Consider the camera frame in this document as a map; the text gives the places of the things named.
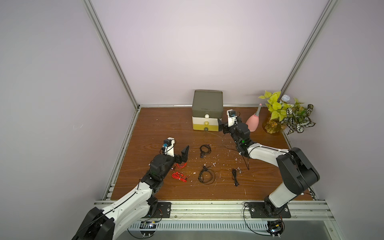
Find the olive green top drawer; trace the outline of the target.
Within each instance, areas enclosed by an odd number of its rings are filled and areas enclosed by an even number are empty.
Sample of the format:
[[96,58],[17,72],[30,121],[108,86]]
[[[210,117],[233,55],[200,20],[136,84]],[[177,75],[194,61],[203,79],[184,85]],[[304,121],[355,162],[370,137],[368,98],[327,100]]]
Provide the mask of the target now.
[[223,116],[223,110],[221,111],[209,111],[209,110],[192,110],[192,116],[195,118],[205,118],[206,115],[209,115],[209,118],[212,119],[221,119]]

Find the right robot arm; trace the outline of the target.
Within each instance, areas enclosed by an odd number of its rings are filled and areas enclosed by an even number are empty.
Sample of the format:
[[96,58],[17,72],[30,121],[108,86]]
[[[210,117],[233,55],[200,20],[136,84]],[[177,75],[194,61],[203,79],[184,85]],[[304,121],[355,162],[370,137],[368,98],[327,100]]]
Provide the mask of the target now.
[[268,216],[280,213],[287,203],[308,190],[320,180],[320,175],[299,148],[278,149],[252,141],[248,125],[231,118],[227,123],[218,120],[219,131],[230,134],[239,155],[279,168],[283,182],[264,200]]

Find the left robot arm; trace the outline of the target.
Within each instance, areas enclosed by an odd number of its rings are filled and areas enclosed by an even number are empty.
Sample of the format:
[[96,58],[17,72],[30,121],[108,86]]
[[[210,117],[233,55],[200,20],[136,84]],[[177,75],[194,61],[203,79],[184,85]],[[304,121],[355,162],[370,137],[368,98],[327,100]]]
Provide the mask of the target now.
[[92,208],[85,216],[74,240],[116,240],[133,223],[147,215],[154,216],[158,199],[155,194],[175,164],[188,161],[189,146],[180,155],[173,154],[173,147],[154,157],[149,170],[138,184],[122,198],[102,209]]

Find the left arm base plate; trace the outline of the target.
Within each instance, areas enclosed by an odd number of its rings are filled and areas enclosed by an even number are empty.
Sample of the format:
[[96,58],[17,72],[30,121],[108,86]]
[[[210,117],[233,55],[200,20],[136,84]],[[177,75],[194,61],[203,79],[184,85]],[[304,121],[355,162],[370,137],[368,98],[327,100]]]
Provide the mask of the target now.
[[168,219],[171,216],[172,203],[171,202],[158,202],[150,206],[148,213],[144,218],[165,218]]

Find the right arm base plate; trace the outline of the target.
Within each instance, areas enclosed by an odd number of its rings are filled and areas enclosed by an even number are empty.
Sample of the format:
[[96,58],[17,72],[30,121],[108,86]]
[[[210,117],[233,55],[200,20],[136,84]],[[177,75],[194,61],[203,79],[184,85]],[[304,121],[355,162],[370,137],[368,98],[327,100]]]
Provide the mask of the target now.
[[287,204],[279,208],[269,202],[246,202],[245,205],[249,209],[252,219],[289,219],[292,217]]

